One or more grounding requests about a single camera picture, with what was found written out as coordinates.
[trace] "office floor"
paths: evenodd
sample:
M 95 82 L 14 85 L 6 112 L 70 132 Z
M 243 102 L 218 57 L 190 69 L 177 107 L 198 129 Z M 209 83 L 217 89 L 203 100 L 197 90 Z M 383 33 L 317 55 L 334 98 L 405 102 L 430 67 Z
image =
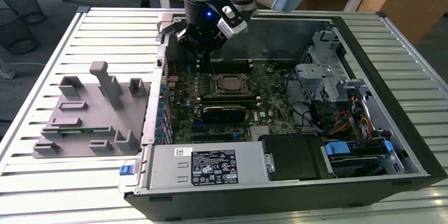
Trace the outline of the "office floor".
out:
M 39 48 L 25 55 L 14 56 L 0 47 L 0 56 L 7 63 L 39 62 L 46 63 L 63 37 L 69 24 L 79 6 L 95 7 L 139 7 L 141 0 L 39 0 L 47 19 L 31 26 L 33 33 L 39 41 Z M 159 0 L 151 0 L 153 7 L 161 7 Z M 182 7 L 179 0 L 173 0 L 174 7 Z M 422 41 L 418 49 L 431 65 L 448 81 L 448 17 L 441 19 L 433 32 Z M 29 92 L 37 82 L 43 66 L 14 65 L 17 78 L 5 80 L 0 77 L 0 119 L 14 119 Z M 0 123 L 0 139 L 9 130 L 9 124 Z

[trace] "white cable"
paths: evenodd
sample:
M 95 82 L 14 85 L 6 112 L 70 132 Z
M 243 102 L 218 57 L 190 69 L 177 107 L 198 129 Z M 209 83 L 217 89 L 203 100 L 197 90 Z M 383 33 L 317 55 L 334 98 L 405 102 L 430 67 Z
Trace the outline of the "white cable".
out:
M 46 66 L 47 64 L 45 64 L 45 63 L 35 63 L 35 62 L 25 62 L 25 63 L 10 63 L 7 65 L 42 65 L 42 66 Z

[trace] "motherboard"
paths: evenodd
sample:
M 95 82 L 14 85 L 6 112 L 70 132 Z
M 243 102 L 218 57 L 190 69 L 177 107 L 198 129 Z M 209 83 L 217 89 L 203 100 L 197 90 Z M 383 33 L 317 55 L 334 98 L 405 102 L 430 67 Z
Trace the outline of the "motherboard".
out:
M 289 70 L 275 62 L 239 66 L 175 65 L 170 90 L 174 143 L 257 141 L 298 131 L 286 101 Z

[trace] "red wire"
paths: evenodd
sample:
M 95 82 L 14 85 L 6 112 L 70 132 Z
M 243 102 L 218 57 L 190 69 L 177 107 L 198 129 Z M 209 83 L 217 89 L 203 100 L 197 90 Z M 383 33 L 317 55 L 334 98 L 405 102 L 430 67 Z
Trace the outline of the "red wire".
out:
M 337 122 L 335 122 L 335 127 L 337 127 L 337 125 L 338 125 L 338 119 L 339 119 L 339 117 L 343 115 L 343 114 L 347 114 L 347 113 L 350 113 L 350 111 L 343 111 L 343 112 L 341 112 L 339 114 L 338 114 L 338 116 L 337 116 Z

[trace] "green circuit board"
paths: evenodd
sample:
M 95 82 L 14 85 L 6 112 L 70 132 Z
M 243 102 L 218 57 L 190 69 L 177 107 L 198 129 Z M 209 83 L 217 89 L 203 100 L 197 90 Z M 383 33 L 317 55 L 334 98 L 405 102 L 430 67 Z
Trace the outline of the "green circuit board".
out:
M 205 74 L 194 67 L 181 66 L 179 74 L 170 83 L 174 108 L 174 143 L 203 143 L 194 136 L 230 135 L 233 141 L 253 141 L 250 128 L 266 125 L 271 134 L 298 132 L 293 112 L 287 106 L 283 83 L 287 70 L 274 70 L 270 62 L 255 62 L 246 78 L 247 92 L 258 97 L 258 106 L 246 111 L 246 119 L 241 124 L 213 124 L 202 122 L 202 109 L 198 97 L 218 95 L 219 76 L 235 74 Z M 225 142 L 210 139 L 207 143 Z

